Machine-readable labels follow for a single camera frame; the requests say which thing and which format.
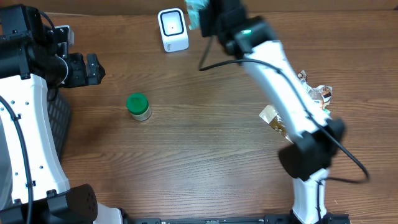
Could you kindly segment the grey plastic mesh basket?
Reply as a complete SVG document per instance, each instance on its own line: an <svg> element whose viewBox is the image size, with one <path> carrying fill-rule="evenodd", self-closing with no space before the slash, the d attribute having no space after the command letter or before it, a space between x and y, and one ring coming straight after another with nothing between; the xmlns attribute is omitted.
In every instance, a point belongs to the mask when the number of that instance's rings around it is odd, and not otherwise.
<svg viewBox="0 0 398 224"><path fill-rule="evenodd" d="M70 129L71 107L69 101L59 91L49 90L47 93L47 109L55 150L58 158L61 159Z"/></svg>

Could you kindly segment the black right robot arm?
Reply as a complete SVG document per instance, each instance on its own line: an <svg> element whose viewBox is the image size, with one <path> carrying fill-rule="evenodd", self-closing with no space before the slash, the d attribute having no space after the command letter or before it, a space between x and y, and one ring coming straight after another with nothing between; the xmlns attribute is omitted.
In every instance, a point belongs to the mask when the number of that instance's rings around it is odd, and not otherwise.
<svg viewBox="0 0 398 224"><path fill-rule="evenodd" d="M343 122L333 121L311 99L265 19L249 17L240 1L207 1L198 13L202 36L217 36L224 51L261 87L284 122L292 145L281 149L278 157L293 178L294 220L325 223L323 184L343 137Z"/></svg>

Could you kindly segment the green capped bottle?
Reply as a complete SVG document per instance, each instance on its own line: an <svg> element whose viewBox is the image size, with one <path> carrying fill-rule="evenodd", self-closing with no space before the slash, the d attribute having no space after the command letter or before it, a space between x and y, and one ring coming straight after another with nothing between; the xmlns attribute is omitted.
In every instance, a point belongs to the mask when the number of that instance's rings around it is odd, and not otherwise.
<svg viewBox="0 0 398 224"><path fill-rule="evenodd" d="M145 121L150 118L152 111L147 97L142 93L133 93L126 101L127 110L131 116L138 121Z"/></svg>

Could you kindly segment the green snack packet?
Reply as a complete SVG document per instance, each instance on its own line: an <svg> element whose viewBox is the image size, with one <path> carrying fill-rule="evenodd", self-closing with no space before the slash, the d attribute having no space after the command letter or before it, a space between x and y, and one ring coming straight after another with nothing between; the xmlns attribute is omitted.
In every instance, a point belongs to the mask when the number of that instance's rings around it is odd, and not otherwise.
<svg viewBox="0 0 398 224"><path fill-rule="evenodd" d="M190 19L190 30L194 30L200 27L200 15L199 11L205 9L209 3L209 0L185 0L187 7L188 16Z"/></svg>

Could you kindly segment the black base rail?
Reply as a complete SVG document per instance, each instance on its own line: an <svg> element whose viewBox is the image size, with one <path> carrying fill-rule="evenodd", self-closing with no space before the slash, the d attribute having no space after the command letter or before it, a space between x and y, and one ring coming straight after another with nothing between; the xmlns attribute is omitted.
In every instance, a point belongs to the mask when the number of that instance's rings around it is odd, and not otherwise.
<svg viewBox="0 0 398 224"><path fill-rule="evenodd" d="M194 219L160 219L160 218L130 218L124 223L132 224L289 224L300 223L293 214L265 215L264 217L238 218L194 218Z"/></svg>

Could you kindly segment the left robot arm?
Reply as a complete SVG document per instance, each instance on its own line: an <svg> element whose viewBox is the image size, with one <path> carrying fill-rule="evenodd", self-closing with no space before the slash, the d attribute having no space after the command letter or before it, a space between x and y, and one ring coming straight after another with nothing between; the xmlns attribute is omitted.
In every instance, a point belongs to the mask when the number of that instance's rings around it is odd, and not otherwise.
<svg viewBox="0 0 398 224"><path fill-rule="evenodd" d="M1 211L1 221L127 223L90 185L70 187L50 125L48 90L99 85L105 70L97 56L70 54L70 28L31 6L2 8L1 27L1 121L13 174L13 206Z"/></svg>

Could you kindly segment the teal tissue pack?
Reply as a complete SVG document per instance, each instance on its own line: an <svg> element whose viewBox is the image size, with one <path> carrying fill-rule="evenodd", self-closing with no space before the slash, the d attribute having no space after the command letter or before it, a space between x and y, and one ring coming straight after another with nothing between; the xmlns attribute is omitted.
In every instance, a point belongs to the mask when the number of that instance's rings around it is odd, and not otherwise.
<svg viewBox="0 0 398 224"><path fill-rule="evenodd" d="M327 115L330 115L330 113L331 113L331 112L330 112L328 109L326 109L326 108L323 109L323 111L324 111Z"/></svg>

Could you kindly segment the white barcode scanner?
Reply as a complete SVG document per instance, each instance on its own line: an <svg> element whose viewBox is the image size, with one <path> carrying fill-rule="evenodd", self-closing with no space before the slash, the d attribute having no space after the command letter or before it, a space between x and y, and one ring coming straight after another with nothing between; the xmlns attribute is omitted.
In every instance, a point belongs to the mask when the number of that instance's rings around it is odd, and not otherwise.
<svg viewBox="0 0 398 224"><path fill-rule="evenodd" d="M171 53L188 49L189 39L182 10L164 9L157 18L164 50Z"/></svg>

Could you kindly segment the beige plastic pouch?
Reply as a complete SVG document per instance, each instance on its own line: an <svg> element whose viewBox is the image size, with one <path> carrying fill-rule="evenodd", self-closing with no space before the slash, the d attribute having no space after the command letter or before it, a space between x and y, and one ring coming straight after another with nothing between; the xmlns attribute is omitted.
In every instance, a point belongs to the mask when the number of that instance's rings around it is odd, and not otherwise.
<svg viewBox="0 0 398 224"><path fill-rule="evenodd" d="M311 87L308 84L307 74L304 70L302 70L297 77L304 90L317 106L323 110L330 104L333 92L333 88L331 86L319 85L316 88ZM288 141L292 142L274 105L267 105L260 112L259 117L262 118L277 133L283 135Z"/></svg>

